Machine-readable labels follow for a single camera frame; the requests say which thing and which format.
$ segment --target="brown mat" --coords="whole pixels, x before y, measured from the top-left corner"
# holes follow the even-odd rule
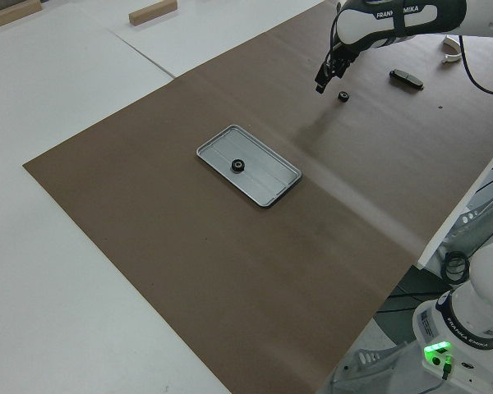
[[[25,165],[234,394],[319,388],[493,155],[493,98],[440,65],[441,38],[364,53],[318,95],[333,16],[322,3]],[[195,155],[233,123],[303,170],[273,208]]]

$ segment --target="metal plate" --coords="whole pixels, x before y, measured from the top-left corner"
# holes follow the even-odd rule
[[[240,126],[231,125],[198,148],[197,156],[261,207],[268,208],[302,177],[302,172]],[[244,171],[232,170],[241,159]]]

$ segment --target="green light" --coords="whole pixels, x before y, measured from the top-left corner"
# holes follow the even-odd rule
[[[451,344],[449,342],[443,341],[443,342],[436,343],[434,345],[429,345],[429,346],[424,347],[424,351],[426,353],[431,353],[432,351],[437,351],[437,350],[444,349],[444,348],[447,348],[450,346],[451,346]]]

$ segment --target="white tabletop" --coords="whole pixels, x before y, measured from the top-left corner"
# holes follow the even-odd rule
[[[50,0],[0,28],[0,394],[228,393],[21,165],[316,3],[179,0],[134,28],[149,2]]]

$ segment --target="small black wheel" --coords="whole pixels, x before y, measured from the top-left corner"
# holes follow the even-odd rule
[[[341,101],[342,103],[346,103],[348,101],[349,95],[347,92],[339,92],[338,93],[338,100]]]
[[[232,161],[232,171],[235,173],[245,171],[245,162],[243,162],[240,158],[236,158]]]

